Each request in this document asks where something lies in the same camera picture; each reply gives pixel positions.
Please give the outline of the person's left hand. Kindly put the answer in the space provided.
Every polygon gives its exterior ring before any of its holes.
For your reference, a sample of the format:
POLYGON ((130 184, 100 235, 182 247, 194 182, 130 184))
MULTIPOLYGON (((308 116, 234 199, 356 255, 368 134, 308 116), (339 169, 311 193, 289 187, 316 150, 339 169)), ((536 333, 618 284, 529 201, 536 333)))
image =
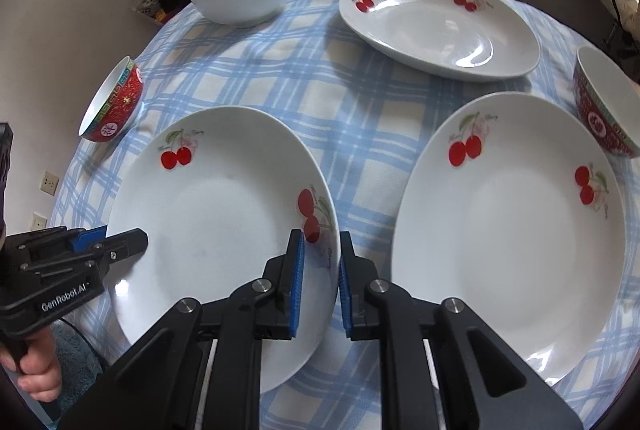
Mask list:
POLYGON ((62 390, 61 365, 56 356, 56 343, 50 327, 31 335, 27 353, 16 364, 6 346, 1 346, 1 365, 16 372, 21 369, 18 386, 34 400, 43 403, 55 401, 62 390))

